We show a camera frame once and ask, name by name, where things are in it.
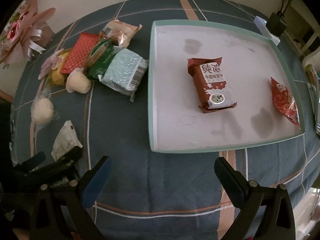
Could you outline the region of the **red good luck snack packet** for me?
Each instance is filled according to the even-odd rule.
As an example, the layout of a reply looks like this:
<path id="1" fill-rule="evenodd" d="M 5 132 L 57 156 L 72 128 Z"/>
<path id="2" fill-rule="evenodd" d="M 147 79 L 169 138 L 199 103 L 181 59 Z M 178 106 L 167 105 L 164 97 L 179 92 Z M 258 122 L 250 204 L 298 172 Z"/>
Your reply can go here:
<path id="1" fill-rule="evenodd" d="M 298 108 L 295 98 L 284 85 L 272 77 L 270 77 L 270 79 L 272 101 L 274 106 L 279 113 L 285 116 L 285 118 L 287 118 L 291 123 L 300 127 Z"/>

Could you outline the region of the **dark red milk biscuit packet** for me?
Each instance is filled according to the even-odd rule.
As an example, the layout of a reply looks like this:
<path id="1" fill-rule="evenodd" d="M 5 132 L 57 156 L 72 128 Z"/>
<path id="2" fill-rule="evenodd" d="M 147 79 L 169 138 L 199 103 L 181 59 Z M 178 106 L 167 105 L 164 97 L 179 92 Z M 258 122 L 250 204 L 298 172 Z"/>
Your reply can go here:
<path id="1" fill-rule="evenodd" d="M 235 108 L 237 100 L 220 68 L 222 57 L 188 59 L 188 74 L 193 78 L 203 113 Z"/>

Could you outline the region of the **white small snack packet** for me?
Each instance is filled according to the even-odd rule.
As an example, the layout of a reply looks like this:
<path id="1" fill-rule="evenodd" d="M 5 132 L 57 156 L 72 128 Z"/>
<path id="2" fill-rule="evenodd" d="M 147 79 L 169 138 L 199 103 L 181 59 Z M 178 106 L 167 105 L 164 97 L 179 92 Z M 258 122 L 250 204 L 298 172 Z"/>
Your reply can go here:
<path id="1" fill-rule="evenodd" d="M 58 161 L 61 157 L 63 157 L 66 153 L 68 153 L 75 147 L 82 148 L 82 144 L 78 139 L 77 133 L 71 120 L 68 120 L 60 129 L 54 141 L 51 155 L 55 161 Z"/>

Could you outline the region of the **round white cake packet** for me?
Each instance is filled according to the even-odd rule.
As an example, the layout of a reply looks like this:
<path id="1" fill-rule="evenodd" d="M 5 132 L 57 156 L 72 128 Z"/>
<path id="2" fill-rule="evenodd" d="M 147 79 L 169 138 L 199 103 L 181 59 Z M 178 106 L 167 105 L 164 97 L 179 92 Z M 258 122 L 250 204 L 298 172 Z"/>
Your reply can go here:
<path id="1" fill-rule="evenodd" d="M 35 133 L 60 117 L 51 101 L 52 95 L 49 89 L 45 89 L 33 100 L 30 111 Z"/>

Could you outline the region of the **yellow cake clear packet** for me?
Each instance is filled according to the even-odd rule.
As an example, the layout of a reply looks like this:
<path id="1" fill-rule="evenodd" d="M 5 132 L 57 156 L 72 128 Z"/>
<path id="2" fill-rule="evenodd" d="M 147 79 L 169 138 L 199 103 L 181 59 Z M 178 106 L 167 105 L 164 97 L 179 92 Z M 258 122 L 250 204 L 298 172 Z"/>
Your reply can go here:
<path id="1" fill-rule="evenodd" d="M 65 85 L 66 74 L 62 74 L 61 70 L 63 68 L 63 65 L 65 64 L 68 55 L 69 52 L 67 51 L 56 57 L 55 63 L 53 64 L 51 71 L 51 80 L 54 85 Z"/>

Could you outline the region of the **mint green snack packet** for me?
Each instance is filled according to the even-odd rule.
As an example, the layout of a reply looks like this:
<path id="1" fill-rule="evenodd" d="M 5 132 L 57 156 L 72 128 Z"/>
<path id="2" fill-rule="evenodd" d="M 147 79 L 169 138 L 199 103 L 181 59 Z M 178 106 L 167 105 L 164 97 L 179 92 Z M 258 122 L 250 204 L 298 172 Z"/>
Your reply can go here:
<path id="1" fill-rule="evenodd" d="M 148 60 L 123 48 L 116 53 L 104 75 L 98 75 L 98 79 L 107 87 L 129 96 L 130 101 L 134 102 L 135 92 L 148 66 Z"/>

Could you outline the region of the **purple snack packet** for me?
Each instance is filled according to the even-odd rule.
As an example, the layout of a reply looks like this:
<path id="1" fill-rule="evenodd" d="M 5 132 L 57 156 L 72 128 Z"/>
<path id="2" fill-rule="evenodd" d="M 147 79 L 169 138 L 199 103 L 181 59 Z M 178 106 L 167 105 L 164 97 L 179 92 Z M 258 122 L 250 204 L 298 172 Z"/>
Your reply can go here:
<path id="1" fill-rule="evenodd" d="M 52 69 L 52 66 L 55 64 L 57 57 L 63 52 L 64 52 L 64 49 L 60 49 L 44 61 L 38 76 L 39 80 L 41 80 L 42 78 L 44 78 L 46 75 L 49 74 L 50 70 Z"/>

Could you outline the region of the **red dotted snack packet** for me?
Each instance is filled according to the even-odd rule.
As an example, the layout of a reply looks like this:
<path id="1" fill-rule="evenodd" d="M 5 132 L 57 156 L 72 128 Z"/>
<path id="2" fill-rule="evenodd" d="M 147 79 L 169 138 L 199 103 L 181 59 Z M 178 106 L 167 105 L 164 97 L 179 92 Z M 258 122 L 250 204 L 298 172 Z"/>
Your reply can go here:
<path id="1" fill-rule="evenodd" d="M 71 74 L 75 68 L 83 68 L 88 54 L 98 41 L 98 34 L 81 33 L 75 46 L 68 54 L 60 73 Z"/>

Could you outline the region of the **green biscuit packet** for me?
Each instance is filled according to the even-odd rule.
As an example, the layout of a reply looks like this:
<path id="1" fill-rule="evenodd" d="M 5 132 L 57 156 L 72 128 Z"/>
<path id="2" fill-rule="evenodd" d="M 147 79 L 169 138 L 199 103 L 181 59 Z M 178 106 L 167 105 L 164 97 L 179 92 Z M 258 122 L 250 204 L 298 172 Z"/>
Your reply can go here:
<path id="1" fill-rule="evenodd" d="M 116 53 L 121 50 L 122 47 L 115 46 L 111 38 L 101 38 L 85 59 L 85 75 L 90 80 L 97 80 L 99 75 L 103 76 Z"/>

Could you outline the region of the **green rimmed white tray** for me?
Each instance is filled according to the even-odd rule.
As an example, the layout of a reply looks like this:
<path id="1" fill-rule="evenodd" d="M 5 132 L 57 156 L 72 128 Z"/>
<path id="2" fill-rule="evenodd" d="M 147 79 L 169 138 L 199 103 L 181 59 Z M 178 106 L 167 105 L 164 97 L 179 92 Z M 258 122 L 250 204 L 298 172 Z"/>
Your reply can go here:
<path id="1" fill-rule="evenodd" d="M 268 38 L 231 25 L 152 25 L 150 148 L 161 153 L 238 150 L 305 133 L 293 76 Z"/>

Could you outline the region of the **tan brown snack packet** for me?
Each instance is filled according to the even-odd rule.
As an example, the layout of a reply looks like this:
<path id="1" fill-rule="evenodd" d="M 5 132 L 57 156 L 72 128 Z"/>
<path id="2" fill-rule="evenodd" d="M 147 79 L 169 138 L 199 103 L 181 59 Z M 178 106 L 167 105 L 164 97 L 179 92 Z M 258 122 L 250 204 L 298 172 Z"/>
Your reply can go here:
<path id="1" fill-rule="evenodd" d="M 116 46 L 127 48 L 130 44 L 131 38 L 142 29 L 142 25 L 131 25 L 121 22 L 119 20 L 112 20 L 107 23 L 100 31 L 99 36 L 105 39 L 111 39 Z"/>

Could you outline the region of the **pink paper flower bouquet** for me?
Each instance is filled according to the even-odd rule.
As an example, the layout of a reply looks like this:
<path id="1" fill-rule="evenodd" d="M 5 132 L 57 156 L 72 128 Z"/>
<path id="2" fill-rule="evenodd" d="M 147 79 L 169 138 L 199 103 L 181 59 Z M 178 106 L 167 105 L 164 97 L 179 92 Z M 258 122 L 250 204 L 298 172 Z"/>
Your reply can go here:
<path id="1" fill-rule="evenodd" d="M 23 0 L 11 16 L 1 33 L 1 64 L 30 60 L 35 54 L 42 54 L 52 40 L 54 32 L 47 21 L 56 9 L 38 12 L 37 0 Z"/>

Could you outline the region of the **white power adapter block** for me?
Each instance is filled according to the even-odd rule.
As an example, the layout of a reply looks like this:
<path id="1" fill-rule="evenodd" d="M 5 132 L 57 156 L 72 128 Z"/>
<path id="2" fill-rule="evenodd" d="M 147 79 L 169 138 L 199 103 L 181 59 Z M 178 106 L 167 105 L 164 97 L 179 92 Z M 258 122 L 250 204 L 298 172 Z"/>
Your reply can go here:
<path id="1" fill-rule="evenodd" d="M 274 36 L 273 34 L 271 34 L 269 32 L 269 30 L 266 27 L 267 21 L 259 16 L 256 16 L 253 20 L 253 22 L 255 23 L 255 25 L 257 26 L 257 28 L 259 29 L 259 31 L 261 32 L 261 34 L 265 37 L 267 37 L 268 39 L 272 40 L 273 43 L 278 46 L 278 44 L 280 44 L 280 38 Z"/>

